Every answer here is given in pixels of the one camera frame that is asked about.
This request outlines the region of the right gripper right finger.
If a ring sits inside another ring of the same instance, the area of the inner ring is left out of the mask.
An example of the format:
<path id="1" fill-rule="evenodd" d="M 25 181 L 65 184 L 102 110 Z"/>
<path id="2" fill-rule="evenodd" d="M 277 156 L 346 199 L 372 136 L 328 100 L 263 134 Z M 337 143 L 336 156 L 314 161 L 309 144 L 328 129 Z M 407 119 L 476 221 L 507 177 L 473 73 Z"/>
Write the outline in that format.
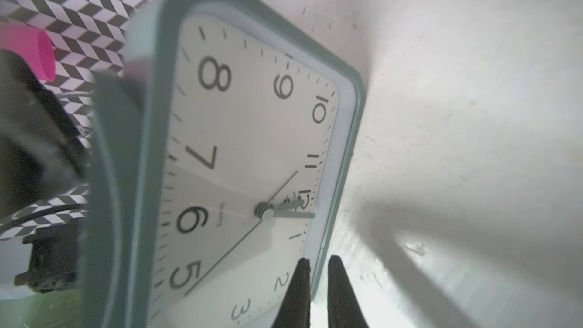
<path id="1" fill-rule="evenodd" d="M 340 256 L 332 255 L 328 263 L 328 327 L 368 327 Z"/>

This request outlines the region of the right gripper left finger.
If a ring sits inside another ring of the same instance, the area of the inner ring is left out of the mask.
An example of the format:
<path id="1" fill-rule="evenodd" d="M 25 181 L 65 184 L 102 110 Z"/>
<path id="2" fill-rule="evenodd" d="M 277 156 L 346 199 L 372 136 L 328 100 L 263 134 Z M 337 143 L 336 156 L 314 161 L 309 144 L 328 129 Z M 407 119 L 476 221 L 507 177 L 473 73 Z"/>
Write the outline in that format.
<path id="1" fill-rule="evenodd" d="M 295 268 L 285 298 L 282 301 L 273 328 L 310 326 L 311 266 L 301 258 Z"/>

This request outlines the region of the green rectangular analog clock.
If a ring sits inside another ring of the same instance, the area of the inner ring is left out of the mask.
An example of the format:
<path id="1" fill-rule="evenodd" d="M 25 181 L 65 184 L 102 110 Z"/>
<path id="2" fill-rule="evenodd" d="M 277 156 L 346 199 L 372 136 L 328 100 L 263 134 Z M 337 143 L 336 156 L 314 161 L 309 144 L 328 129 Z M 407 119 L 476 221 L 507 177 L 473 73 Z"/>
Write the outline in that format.
<path id="1" fill-rule="evenodd" d="M 364 108 L 360 74 L 261 0 L 153 0 L 97 73 L 83 327 L 273 327 L 311 299 Z"/>

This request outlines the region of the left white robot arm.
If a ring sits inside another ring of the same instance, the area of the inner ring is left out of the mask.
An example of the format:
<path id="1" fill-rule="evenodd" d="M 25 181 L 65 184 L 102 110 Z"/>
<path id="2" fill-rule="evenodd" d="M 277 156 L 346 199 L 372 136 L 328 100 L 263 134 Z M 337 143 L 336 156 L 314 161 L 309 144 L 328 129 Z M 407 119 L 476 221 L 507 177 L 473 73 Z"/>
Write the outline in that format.
<path id="1" fill-rule="evenodd" d="M 17 53 L 1 51 L 1 217 L 87 180 L 89 153 L 58 97 Z"/>

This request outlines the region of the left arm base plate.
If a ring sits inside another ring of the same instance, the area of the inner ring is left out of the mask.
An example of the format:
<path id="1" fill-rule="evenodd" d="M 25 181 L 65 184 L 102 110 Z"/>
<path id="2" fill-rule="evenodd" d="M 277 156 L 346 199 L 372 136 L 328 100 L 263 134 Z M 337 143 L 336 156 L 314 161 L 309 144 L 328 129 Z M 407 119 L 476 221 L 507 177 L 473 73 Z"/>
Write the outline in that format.
<path id="1" fill-rule="evenodd" d="M 15 276 L 15 285 L 40 294 L 76 289 L 80 226 L 71 221 L 25 237 L 23 244 L 31 247 L 31 255 L 27 270 Z"/>

